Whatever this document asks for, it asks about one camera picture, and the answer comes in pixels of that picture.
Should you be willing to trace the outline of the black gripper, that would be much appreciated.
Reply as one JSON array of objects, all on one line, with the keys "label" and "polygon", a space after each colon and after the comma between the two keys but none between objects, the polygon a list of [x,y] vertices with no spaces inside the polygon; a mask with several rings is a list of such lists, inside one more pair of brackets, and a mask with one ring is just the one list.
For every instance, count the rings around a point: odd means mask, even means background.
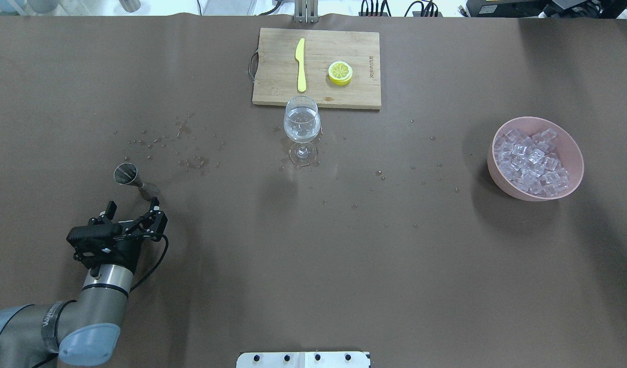
[{"label": "black gripper", "polygon": [[159,241],[164,235],[168,217],[160,208],[158,198],[152,198],[148,211],[133,221],[114,222],[117,205],[109,201],[98,217],[92,217],[87,225],[120,224],[122,232],[116,238],[114,252],[110,255],[84,257],[83,264],[90,269],[96,265],[112,264],[136,269],[140,259],[143,238]]}]

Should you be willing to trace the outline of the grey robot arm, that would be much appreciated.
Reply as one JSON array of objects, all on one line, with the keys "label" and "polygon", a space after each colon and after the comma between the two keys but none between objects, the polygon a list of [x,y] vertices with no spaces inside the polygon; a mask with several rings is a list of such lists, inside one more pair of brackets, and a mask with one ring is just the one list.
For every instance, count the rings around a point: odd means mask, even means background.
[{"label": "grey robot arm", "polygon": [[87,224],[72,228],[66,240],[73,259],[87,275],[78,299],[51,305],[26,304],[0,311],[0,366],[55,367],[108,362],[120,337],[127,301],[141,285],[134,282],[145,241],[169,240],[168,218],[156,197],[135,220],[114,222],[114,202]]}]

